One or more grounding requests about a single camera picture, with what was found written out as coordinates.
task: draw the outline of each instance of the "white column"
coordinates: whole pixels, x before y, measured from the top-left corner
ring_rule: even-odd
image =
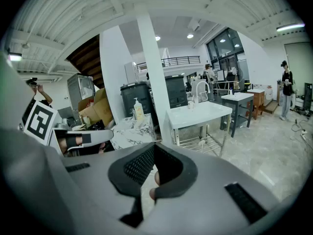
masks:
[[[156,114],[160,124],[162,140],[171,141],[170,124],[166,110],[170,109],[166,83],[161,64],[160,53],[157,47],[155,32],[152,27],[150,15],[144,4],[134,5],[143,52],[145,55],[151,89],[156,106]]]
[[[119,123],[126,117],[120,91],[121,86],[128,84],[124,65],[133,62],[119,26],[100,33],[100,60],[110,108]]]

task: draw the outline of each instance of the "cup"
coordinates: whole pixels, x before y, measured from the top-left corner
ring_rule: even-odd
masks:
[[[84,122],[85,122],[85,124],[90,124],[90,119],[89,119],[89,117],[84,117]]]
[[[195,107],[194,101],[188,101],[188,109],[193,109]]]

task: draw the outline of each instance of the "tiled floor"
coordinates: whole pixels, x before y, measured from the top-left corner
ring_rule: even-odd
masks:
[[[296,119],[299,123],[306,118],[290,111],[289,121],[282,121],[280,113],[280,107],[273,115],[264,112],[257,120],[251,120],[250,128],[246,127],[246,122],[243,123],[241,128],[236,129],[234,138],[228,136],[222,158],[262,183],[282,201],[303,186],[313,166],[313,150],[301,138],[301,131],[291,130]],[[219,119],[210,123],[210,131],[222,141],[224,134],[219,130],[219,125]],[[301,122],[301,125],[308,131],[306,136],[313,147],[313,117],[308,122]],[[198,134],[198,128],[180,132],[181,139],[196,137]],[[142,186],[144,216],[153,209],[154,202],[149,197],[149,190],[157,187],[154,182],[155,172],[156,168]]]

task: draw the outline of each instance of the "black railing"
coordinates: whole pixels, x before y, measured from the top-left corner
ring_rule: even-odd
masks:
[[[175,65],[188,65],[199,64],[200,56],[187,56],[187,57],[172,57],[161,59],[163,67],[175,66]],[[138,72],[147,71],[147,63],[141,63],[136,65]]]

